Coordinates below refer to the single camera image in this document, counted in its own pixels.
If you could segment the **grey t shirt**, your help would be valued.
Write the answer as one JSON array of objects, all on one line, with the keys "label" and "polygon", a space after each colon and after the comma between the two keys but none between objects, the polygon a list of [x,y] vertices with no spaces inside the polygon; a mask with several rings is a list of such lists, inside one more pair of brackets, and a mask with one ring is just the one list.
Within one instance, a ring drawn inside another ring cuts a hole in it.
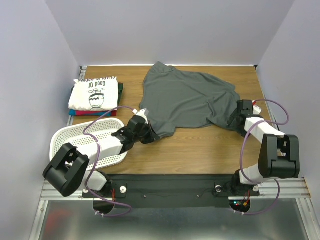
[{"label": "grey t shirt", "polygon": [[160,137],[171,137],[177,128],[216,125],[235,131],[228,120],[240,96],[236,87],[214,75],[178,70],[157,62],[143,81],[139,107],[149,111],[148,119]]}]

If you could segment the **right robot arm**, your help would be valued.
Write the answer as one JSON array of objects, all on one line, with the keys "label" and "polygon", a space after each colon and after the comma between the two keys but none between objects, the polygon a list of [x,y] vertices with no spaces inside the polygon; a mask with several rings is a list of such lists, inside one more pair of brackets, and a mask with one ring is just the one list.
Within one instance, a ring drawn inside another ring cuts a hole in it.
[{"label": "right robot arm", "polygon": [[[236,132],[244,137],[240,150],[240,169],[232,176],[230,191],[242,195],[254,186],[271,179],[294,179],[300,173],[299,138],[285,134],[272,125],[281,124],[260,116],[259,100],[238,100],[236,109],[227,124],[235,124]],[[249,137],[256,138],[261,146],[257,163],[244,168],[244,150]]]}]

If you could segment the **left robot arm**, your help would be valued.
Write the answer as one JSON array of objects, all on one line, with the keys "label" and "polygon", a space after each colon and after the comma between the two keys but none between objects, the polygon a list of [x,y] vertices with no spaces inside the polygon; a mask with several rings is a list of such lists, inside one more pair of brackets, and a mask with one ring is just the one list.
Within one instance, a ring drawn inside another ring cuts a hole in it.
[{"label": "left robot arm", "polygon": [[49,164],[42,176],[64,197],[85,187],[106,197],[111,184],[96,169],[117,165],[137,142],[146,145],[159,139],[140,113],[128,124],[112,117],[64,127],[51,138]]}]

